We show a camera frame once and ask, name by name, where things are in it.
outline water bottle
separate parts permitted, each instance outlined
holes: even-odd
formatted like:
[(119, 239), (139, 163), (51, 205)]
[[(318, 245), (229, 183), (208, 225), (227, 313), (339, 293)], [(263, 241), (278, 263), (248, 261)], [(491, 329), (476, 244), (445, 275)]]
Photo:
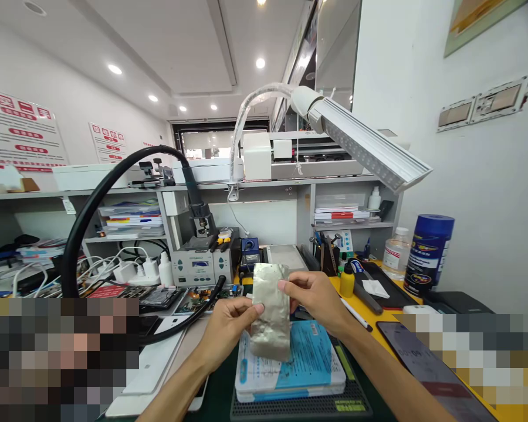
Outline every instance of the water bottle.
[(404, 281), (411, 243), (407, 240), (409, 229), (398, 227), (395, 236), (385, 242), (381, 269), (393, 280)]

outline pixelated area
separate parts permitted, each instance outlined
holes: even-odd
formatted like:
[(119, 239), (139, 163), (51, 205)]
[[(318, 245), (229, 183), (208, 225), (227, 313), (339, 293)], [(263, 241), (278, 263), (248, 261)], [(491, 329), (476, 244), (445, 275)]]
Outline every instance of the pixelated area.
[(528, 414), (528, 315), (395, 315), (489, 405)]
[(0, 299), (0, 421), (94, 421), (138, 368), (138, 300)]

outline forearm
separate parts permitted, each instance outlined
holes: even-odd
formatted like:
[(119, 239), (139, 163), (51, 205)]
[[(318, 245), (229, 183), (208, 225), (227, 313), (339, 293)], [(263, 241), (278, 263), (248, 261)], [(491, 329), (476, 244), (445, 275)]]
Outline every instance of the forearm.
[(454, 418), (357, 322), (341, 338), (400, 422), (454, 421)]
[(137, 422), (181, 421), (210, 371), (195, 351), (163, 386)]

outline yellow bottle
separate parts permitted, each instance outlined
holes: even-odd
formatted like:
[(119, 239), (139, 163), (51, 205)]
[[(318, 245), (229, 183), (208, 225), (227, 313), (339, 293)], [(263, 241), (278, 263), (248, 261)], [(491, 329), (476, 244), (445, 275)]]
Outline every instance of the yellow bottle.
[(340, 274), (340, 295), (351, 297), (354, 294), (354, 272), (350, 260), (344, 265), (344, 272)]

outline hand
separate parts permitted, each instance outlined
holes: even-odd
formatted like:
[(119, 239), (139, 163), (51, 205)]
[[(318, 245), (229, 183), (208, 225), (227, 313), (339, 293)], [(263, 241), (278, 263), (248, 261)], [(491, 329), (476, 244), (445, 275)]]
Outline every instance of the hand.
[(295, 271), (278, 288), (290, 297), (290, 312), (301, 303), (333, 336), (342, 339), (356, 320), (346, 310), (325, 273)]
[(252, 306), (252, 300), (247, 297), (218, 300), (205, 327), (204, 336), (192, 354), (213, 372), (229, 356), (242, 331), (262, 312), (264, 305)]

